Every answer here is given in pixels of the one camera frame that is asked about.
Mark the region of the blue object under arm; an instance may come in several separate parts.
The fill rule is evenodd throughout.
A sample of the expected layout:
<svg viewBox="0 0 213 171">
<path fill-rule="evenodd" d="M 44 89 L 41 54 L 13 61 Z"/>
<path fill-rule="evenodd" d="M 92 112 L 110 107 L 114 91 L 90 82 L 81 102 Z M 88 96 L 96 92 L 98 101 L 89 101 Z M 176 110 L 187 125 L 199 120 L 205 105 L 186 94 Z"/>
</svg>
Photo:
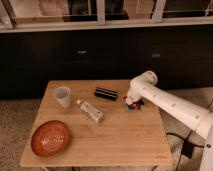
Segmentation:
<svg viewBox="0 0 213 171">
<path fill-rule="evenodd" d="M 134 102 L 133 104 L 135 104 L 135 103 L 140 104 L 141 107 L 144 105 L 144 102 L 143 102 L 142 100 L 139 100 L 139 101 L 137 101 L 137 102 Z"/>
</svg>

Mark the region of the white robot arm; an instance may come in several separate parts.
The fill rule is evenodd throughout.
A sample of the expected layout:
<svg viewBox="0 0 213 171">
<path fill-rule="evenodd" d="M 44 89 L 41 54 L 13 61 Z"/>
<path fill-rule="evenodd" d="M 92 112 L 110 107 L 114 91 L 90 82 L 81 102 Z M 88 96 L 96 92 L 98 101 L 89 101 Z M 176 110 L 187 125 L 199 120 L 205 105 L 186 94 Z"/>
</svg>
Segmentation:
<svg viewBox="0 0 213 171">
<path fill-rule="evenodd" d="M 126 104 L 145 98 L 205 140 L 199 171 L 213 171 L 213 112 L 156 87 L 158 77 L 146 71 L 130 81 Z"/>
</svg>

